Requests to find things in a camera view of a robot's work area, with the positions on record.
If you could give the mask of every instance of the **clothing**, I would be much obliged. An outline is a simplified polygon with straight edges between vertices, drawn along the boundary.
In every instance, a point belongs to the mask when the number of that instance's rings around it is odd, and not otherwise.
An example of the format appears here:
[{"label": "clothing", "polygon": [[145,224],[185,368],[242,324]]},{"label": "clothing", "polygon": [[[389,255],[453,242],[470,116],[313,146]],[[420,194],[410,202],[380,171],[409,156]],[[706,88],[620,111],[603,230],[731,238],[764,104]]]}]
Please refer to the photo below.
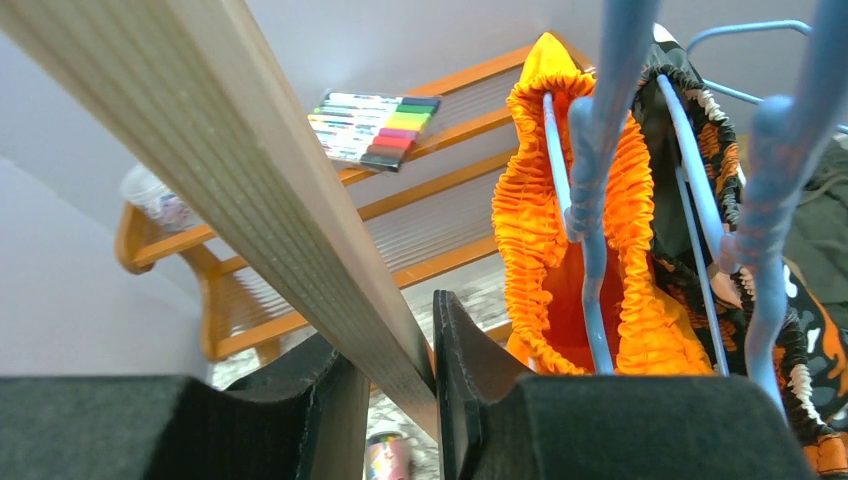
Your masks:
[{"label": "clothing", "polygon": [[[545,147],[542,97],[554,93],[570,169],[568,107],[575,98],[591,95],[594,83],[554,36],[544,34],[507,99],[520,144],[492,202],[513,324],[507,348],[540,373],[593,371],[581,307],[582,253],[563,230]],[[603,212],[609,254],[601,305],[611,354],[621,373],[712,374],[685,310],[653,283],[647,256],[654,212],[649,161],[639,126],[628,117]]]},{"label": "clothing", "polygon": [[[730,120],[721,112],[675,41],[668,37],[657,41],[652,46],[647,64],[635,96],[633,115],[643,127],[645,142],[651,153],[655,201],[658,212],[660,208],[663,211],[663,216],[658,213],[657,221],[652,224],[655,241],[651,254],[656,281],[664,291],[685,305],[696,335],[714,361],[689,232],[678,210],[681,199],[673,170],[679,161],[679,147],[662,94],[656,86],[657,76],[666,75],[681,97],[715,192],[719,214],[725,229],[730,232],[736,231],[742,199],[742,186],[737,175],[736,135]],[[711,258],[701,234],[699,241],[705,262],[710,264]],[[756,294],[753,281],[744,268],[739,273],[724,276],[724,279],[718,275],[716,280],[728,283],[731,296],[735,297],[714,295],[709,299],[716,305],[728,367],[732,373],[745,375],[745,334]],[[846,343],[827,311],[788,267],[785,267],[785,280],[789,309],[776,342],[775,368],[787,418],[819,474],[848,475],[845,446],[838,432],[826,423],[846,403]],[[822,332],[822,348],[808,348],[809,333],[817,330]],[[835,394],[828,397],[828,401],[814,405],[817,391],[833,391]]]},{"label": "clothing", "polygon": [[[821,302],[839,329],[838,337],[848,343],[848,150],[831,141],[820,163],[807,182],[801,201],[792,219],[792,228],[786,239],[784,255],[797,265],[804,284]],[[826,350],[826,342],[833,342],[836,334],[824,335],[817,325],[807,325],[801,318],[802,329],[812,341],[808,348],[815,359],[828,359],[841,363],[838,350]],[[828,362],[811,360],[811,373],[819,375],[833,370]],[[845,404],[845,392],[839,388],[819,387],[813,390],[812,402],[816,408],[833,410],[830,405]],[[841,431],[848,431],[848,415],[842,411],[831,413],[830,423]]]}]

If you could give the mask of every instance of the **wooden board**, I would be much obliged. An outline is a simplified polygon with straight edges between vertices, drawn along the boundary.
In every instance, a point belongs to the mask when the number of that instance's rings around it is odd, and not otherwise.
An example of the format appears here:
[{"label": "wooden board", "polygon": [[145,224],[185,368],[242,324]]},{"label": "wooden board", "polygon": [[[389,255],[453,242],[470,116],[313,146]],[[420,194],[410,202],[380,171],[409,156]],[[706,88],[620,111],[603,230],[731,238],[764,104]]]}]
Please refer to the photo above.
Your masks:
[{"label": "wooden board", "polygon": [[243,1],[4,0],[0,27],[437,438],[432,349]]},{"label": "wooden board", "polygon": [[[527,53],[531,48],[532,45],[519,48],[430,84],[410,90],[406,94],[422,96],[448,95],[463,88],[476,85],[492,78],[493,76],[521,67],[524,64],[524,59],[527,57]],[[414,151],[409,155],[406,161],[410,162],[420,159],[430,153],[456,145],[457,143],[476,135],[507,125],[511,121],[512,117],[506,108],[501,108],[495,112],[487,113],[460,125],[448,128],[445,131],[424,140],[420,145],[415,147]],[[376,173],[348,168],[341,170],[338,175],[342,183],[347,186],[370,178],[376,175]],[[156,261],[169,255],[179,253],[182,249],[191,248],[207,240],[211,240],[212,238],[215,238],[215,236],[215,232],[213,232],[207,225],[195,227],[191,230],[181,232],[150,245],[135,245],[136,249],[130,251],[130,253],[135,253],[127,258],[119,256],[119,261],[128,271],[132,273],[149,271]],[[117,241],[121,242],[123,238],[124,237],[119,235]]]},{"label": "wooden board", "polygon": [[[486,330],[486,335],[499,344],[505,344],[507,340],[509,340],[509,336],[512,335],[512,322],[503,323],[498,325],[497,327],[492,327]],[[379,390],[377,385],[371,384],[371,391],[376,392]]]}]

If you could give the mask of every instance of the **can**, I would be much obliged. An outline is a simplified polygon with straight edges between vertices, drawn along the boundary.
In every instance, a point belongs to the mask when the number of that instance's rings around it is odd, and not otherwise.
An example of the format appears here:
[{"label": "can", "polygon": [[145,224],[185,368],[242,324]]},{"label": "can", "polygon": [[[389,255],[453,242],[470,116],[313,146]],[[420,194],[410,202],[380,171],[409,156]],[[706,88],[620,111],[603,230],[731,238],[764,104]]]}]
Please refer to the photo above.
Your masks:
[{"label": "can", "polygon": [[397,431],[374,433],[366,441],[368,480],[409,480],[409,455],[403,434]]}]

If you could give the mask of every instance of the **blue hanger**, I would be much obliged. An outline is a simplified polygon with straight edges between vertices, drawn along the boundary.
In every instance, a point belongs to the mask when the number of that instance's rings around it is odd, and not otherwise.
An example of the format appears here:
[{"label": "blue hanger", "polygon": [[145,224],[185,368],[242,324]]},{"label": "blue hanger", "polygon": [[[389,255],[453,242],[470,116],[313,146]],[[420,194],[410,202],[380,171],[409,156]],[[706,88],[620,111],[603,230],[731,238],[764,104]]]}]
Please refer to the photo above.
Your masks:
[{"label": "blue hanger", "polygon": [[[748,147],[751,178],[744,190],[738,230],[724,234],[718,251],[713,251],[713,258],[724,273],[735,272],[738,263],[754,278],[756,304],[745,338],[745,362],[749,377],[778,407],[782,406],[782,401],[772,349],[787,309],[783,246],[801,188],[815,170],[848,100],[848,56],[845,55],[848,2],[821,1],[815,20],[815,29],[804,55],[804,74],[794,99],[775,96],[765,99],[757,108]],[[710,32],[713,32],[711,36],[737,33],[737,28]],[[695,190],[700,180],[695,177],[700,175],[694,170],[687,170],[687,174],[690,182],[694,179]],[[697,198],[696,207],[700,214],[707,213],[701,212]],[[702,224],[705,221],[710,220],[701,218]],[[712,232],[707,234],[710,250],[715,248],[717,228],[718,225],[712,230],[704,228],[705,234],[708,230]]]},{"label": "blue hanger", "polygon": [[704,211],[704,215],[700,215],[699,218],[703,225],[702,229],[705,232],[705,237],[709,241],[710,236],[706,235],[706,232],[710,230],[714,237],[713,241],[716,242],[716,249],[718,248],[721,234],[724,233],[724,228],[718,215],[718,209],[716,208],[715,196],[713,196],[712,189],[704,172],[704,164],[701,161],[701,153],[698,150],[695,133],[689,124],[689,117],[683,109],[683,104],[680,103],[680,98],[677,97],[674,87],[671,86],[671,82],[669,82],[665,75],[657,77],[657,83],[660,86],[660,91],[662,91],[665,103],[671,114],[671,121],[674,124],[677,141],[680,145],[680,153],[683,157],[681,164],[675,165],[674,175],[677,178],[677,188],[680,191],[680,199],[683,202],[683,215],[686,217],[689,239],[692,242],[692,251],[695,254],[695,268],[698,271],[701,294],[704,296],[704,308],[707,313],[707,322],[710,325],[710,336],[712,337],[713,348],[715,349],[716,364],[718,365],[719,373],[727,376],[729,375],[729,370],[727,368],[727,358],[724,353],[724,340],[722,340],[721,330],[719,329],[718,316],[716,315],[715,303],[713,301],[713,291],[701,251],[698,229],[695,225],[695,215],[692,212],[692,205],[689,203],[689,190],[686,188],[684,170],[689,177],[692,187],[692,197],[695,200],[696,207],[698,207],[699,212]]},{"label": "blue hanger", "polygon": [[580,242],[583,248],[583,315],[598,374],[614,373],[600,306],[607,263],[606,239],[601,227],[606,186],[658,10],[659,0],[604,2],[604,34],[595,93],[593,97],[576,99],[568,112],[575,155],[570,188],[553,116],[553,96],[548,93],[544,100],[548,152],[563,225],[568,240]]},{"label": "blue hanger", "polygon": [[[723,27],[711,28],[695,35],[695,38],[693,38],[692,41],[689,42],[689,46],[686,47],[686,54],[691,56],[692,50],[708,38],[718,37],[722,35],[732,35],[737,33],[766,32],[770,30],[795,30],[798,33],[809,36],[810,32],[812,31],[812,28],[810,28],[810,26],[806,23],[799,22],[798,20],[776,20],[772,22],[743,23],[739,25],[726,25]],[[755,97],[745,92],[740,92],[735,88],[726,87],[720,83],[711,82],[705,79],[704,85],[706,85],[709,89],[713,91],[723,93],[729,97],[733,97],[737,100],[742,100],[743,102],[747,102],[753,105],[759,105],[763,102],[763,99],[760,97]],[[837,125],[836,131],[838,131],[839,133],[848,134],[848,126]]]}]

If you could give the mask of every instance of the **orange ruffled fabric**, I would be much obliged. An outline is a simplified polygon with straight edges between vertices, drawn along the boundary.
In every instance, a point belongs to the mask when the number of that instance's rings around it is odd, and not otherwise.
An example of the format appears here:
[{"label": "orange ruffled fabric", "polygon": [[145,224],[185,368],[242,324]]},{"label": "orange ruffled fabric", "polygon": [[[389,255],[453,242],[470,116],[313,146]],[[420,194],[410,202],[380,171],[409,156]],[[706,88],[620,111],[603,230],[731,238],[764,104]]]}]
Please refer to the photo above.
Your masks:
[{"label": "orange ruffled fabric", "polygon": [[[492,220],[506,265],[505,296],[513,325],[507,349],[539,373],[585,374],[592,369],[580,304],[579,244],[562,228],[545,143],[542,97],[555,95],[566,167],[574,160],[566,114],[591,95],[595,81],[577,69],[550,34],[536,42],[507,99],[518,153],[501,175]],[[601,292],[616,369],[625,374],[710,374],[684,308],[654,286],[648,253],[653,219],[649,154],[628,115],[610,171],[603,228],[609,265]]]}]

